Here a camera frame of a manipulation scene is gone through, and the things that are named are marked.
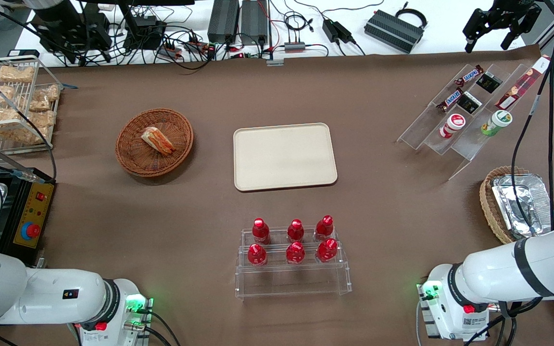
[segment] round wicker basket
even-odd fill
[[[480,184],[480,204],[484,211],[484,217],[486,217],[486,221],[489,223],[495,236],[504,244],[512,243],[516,241],[516,239],[514,239],[506,229],[504,218],[501,215],[501,211],[499,211],[497,202],[495,202],[495,195],[493,195],[493,191],[491,190],[491,180],[500,175],[510,174],[511,168],[510,166],[495,168],[484,178],[482,184]],[[529,173],[529,171],[515,166],[515,174],[526,173]]]
[[[157,127],[175,147],[172,155],[162,155],[140,138],[145,127]],[[128,173],[157,177],[175,169],[189,155],[194,133],[181,113],[166,108],[141,112],[130,120],[117,137],[114,152]]]

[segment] brown table surface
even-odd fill
[[[59,183],[44,233],[49,266],[134,281],[155,298],[155,311],[183,346],[413,346],[420,278],[435,265],[500,245],[478,187],[488,171],[510,164],[537,87],[517,105],[514,124],[450,182],[457,157],[416,153],[395,140],[464,64],[511,71],[539,54],[529,47],[292,59],[271,68],[241,59],[210,63],[191,76],[174,65],[54,70],[80,88],[63,93],[53,137]],[[114,142],[132,116],[158,107],[189,118],[193,151],[165,178],[137,180],[119,167]],[[547,112],[544,96],[517,159],[543,176]],[[330,127],[339,173],[333,186],[235,188],[235,130],[314,122]],[[44,153],[22,162],[51,171]],[[334,216],[345,244],[352,293],[235,298],[242,228],[255,217],[280,226],[325,214]],[[518,320],[515,346],[554,345],[554,302]],[[19,346],[75,345],[62,325],[0,326],[0,333]],[[422,325],[421,333],[425,345],[461,344],[429,340]]]

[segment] foil tray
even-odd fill
[[[491,180],[491,188],[506,229],[516,239],[540,236],[550,232],[550,199],[542,178],[535,174],[515,175],[515,184],[516,194],[525,217],[516,203],[512,176],[501,175]]]

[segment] power supply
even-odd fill
[[[243,0],[240,8],[240,41],[245,45],[268,43],[268,6],[266,0]]]
[[[238,0],[215,0],[209,20],[209,42],[226,43],[235,41],[237,33]]]
[[[420,41],[424,29],[378,10],[365,25],[365,33],[393,48],[409,53]]]

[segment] red bottle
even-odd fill
[[[316,260],[321,262],[330,261],[331,258],[337,255],[337,241],[332,238],[328,238],[321,242],[317,247]]]
[[[299,219],[292,220],[290,227],[288,227],[288,240],[290,243],[302,241],[304,234],[303,223]]]
[[[314,239],[317,241],[325,241],[330,238],[333,229],[334,226],[332,225],[332,216],[326,215],[319,222],[317,222]]]
[[[268,225],[264,220],[257,218],[253,221],[253,228],[251,228],[253,234],[253,240],[258,244],[269,245],[271,243],[271,235],[268,231]]]
[[[257,266],[265,265],[268,262],[266,258],[266,250],[264,250],[264,247],[257,244],[252,244],[251,246],[249,246],[247,259],[252,265]]]
[[[286,260],[289,264],[298,264],[305,258],[305,248],[301,243],[295,241],[286,249]]]

